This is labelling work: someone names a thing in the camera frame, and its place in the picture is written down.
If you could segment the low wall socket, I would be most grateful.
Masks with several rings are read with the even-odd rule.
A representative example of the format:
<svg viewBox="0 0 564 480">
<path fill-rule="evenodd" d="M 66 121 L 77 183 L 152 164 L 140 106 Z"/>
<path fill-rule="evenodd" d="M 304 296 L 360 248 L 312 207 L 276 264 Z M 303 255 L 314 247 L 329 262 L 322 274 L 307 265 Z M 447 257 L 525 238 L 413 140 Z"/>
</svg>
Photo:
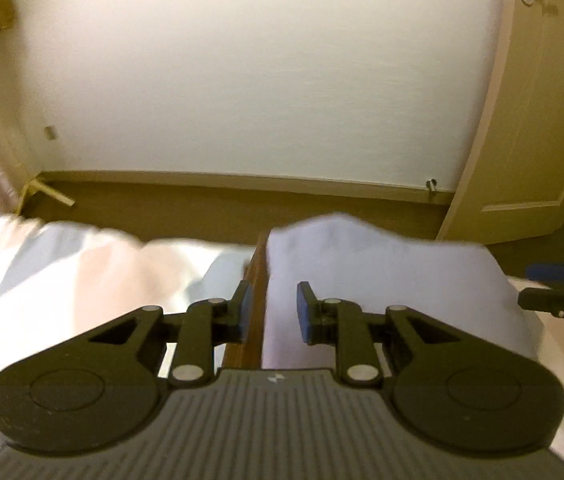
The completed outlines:
<svg viewBox="0 0 564 480">
<path fill-rule="evenodd" d="M 56 128 L 53 126 L 47 126 L 44 128 L 45 135 L 48 140 L 56 140 L 57 139 L 57 131 Z"/>
</svg>

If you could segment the grey pants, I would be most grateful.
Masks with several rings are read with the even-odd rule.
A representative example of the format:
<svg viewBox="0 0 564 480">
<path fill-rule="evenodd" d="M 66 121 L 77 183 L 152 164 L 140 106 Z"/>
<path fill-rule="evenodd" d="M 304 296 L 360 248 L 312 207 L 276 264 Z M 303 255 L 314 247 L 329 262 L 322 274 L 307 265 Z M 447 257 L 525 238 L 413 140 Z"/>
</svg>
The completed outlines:
<svg viewBox="0 0 564 480">
<path fill-rule="evenodd" d="M 303 342 L 296 306 L 301 282 L 320 299 L 349 300 L 371 313 L 406 306 L 536 358 L 532 324 L 506 274 L 482 245 L 416 240 L 347 214 L 328 214 L 271 231 L 265 255 L 265 368 L 334 364 L 332 347 Z"/>
</svg>

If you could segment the beige door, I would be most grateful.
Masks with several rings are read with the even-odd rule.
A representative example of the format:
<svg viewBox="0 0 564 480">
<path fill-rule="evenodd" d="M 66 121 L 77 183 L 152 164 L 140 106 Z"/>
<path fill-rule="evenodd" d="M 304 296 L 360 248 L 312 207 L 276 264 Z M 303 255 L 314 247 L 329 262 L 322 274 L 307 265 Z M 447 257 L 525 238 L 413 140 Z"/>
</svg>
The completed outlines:
<svg viewBox="0 0 564 480">
<path fill-rule="evenodd" d="M 564 0 L 504 0 L 482 117 L 439 240 L 484 245 L 564 224 Z"/>
</svg>

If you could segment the checkered quilt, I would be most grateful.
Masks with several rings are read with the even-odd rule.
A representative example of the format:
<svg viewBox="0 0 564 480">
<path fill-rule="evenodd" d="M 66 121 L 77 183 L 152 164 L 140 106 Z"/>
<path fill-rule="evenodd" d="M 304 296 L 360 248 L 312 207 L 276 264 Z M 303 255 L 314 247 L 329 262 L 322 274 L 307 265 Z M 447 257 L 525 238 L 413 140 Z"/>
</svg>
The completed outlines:
<svg viewBox="0 0 564 480">
<path fill-rule="evenodd" d="M 0 370 L 148 304 L 178 313 L 231 296 L 254 251 L 0 214 Z M 564 385 L 564 322 L 522 312 L 535 359 Z M 564 419 L 552 448 L 564 458 Z"/>
</svg>

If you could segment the door stopper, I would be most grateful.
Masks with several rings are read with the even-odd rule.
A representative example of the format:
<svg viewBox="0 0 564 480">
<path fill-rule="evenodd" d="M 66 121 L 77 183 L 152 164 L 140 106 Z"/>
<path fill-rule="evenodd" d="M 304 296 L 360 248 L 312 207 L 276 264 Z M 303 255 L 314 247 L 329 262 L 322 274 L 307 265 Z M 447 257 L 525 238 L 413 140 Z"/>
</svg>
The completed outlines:
<svg viewBox="0 0 564 480">
<path fill-rule="evenodd" d="M 426 188 L 428 190 L 428 193 L 431 194 L 431 196 L 434 196 L 437 194 L 437 181 L 435 179 L 428 179 L 426 181 Z"/>
</svg>

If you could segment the folded brown garment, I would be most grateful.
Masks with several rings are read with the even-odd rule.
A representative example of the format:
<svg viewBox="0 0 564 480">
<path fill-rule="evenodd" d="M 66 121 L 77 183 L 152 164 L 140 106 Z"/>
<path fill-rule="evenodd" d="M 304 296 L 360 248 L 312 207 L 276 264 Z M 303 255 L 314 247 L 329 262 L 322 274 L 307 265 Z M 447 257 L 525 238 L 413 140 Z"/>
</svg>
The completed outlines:
<svg viewBox="0 0 564 480">
<path fill-rule="evenodd" d="M 250 284 L 251 307 L 248 334 L 241 344 L 225 347 L 222 366 L 241 370 L 259 370 L 262 364 L 262 348 L 265 339 L 265 308 L 269 284 L 266 232 L 259 237 L 254 255 L 244 266 L 243 279 Z"/>
</svg>

